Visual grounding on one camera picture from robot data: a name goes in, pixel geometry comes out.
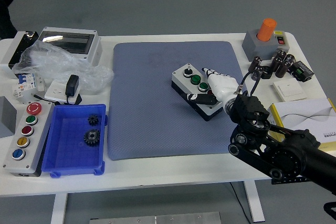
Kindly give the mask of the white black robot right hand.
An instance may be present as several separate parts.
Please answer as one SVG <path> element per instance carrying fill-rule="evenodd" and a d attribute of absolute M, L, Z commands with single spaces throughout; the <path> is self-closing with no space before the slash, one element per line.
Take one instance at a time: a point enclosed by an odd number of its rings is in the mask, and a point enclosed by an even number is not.
<path fill-rule="evenodd" d="M 212 94 L 182 94 L 182 98 L 190 101 L 191 103 L 215 105 L 221 102 L 223 106 L 229 105 L 234 102 L 237 94 L 238 83 L 235 78 L 217 72 L 213 69 L 202 69 L 206 76 L 208 84 L 212 90 Z"/>

